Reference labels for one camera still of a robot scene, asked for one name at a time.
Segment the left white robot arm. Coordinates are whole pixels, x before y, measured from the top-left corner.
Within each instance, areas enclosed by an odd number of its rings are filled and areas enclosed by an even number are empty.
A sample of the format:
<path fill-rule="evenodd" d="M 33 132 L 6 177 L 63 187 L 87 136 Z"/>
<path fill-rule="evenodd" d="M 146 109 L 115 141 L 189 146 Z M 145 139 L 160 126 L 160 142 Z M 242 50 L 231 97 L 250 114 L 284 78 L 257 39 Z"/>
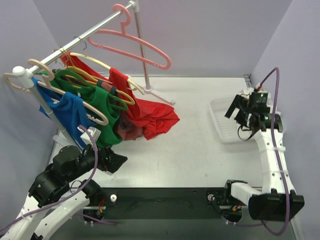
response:
<path fill-rule="evenodd" d="M 41 172 L 31 185 L 17 218 L 5 227 L 4 240 L 47 240 L 69 218 L 86 206 L 101 207 L 107 200 L 100 185 L 94 181 L 96 172 L 115 173 L 127 157 L 109 147 L 83 150 L 65 146 L 53 162 Z"/>

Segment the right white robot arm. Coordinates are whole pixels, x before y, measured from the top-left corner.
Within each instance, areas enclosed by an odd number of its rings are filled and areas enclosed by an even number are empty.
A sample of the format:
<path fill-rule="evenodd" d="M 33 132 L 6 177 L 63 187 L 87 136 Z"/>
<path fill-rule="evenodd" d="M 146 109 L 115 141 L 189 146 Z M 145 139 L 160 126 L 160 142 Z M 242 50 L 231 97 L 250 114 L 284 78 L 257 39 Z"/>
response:
<path fill-rule="evenodd" d="M 256 190 L 246 181 L 226 181 L 221 197 L 227 204 L 235 201 L 248 207 L 253 220 L 286 222 L 291 220 L 305 205 L 291 182 L 283 145 L 284 127 L 281 116 L 272 113 L 268 93 L 251 92 L 237 94 L 225 117 L 234 120 L 240 128 L 250 131 L 257 143 L 262 166 L 262 189 Z"/>

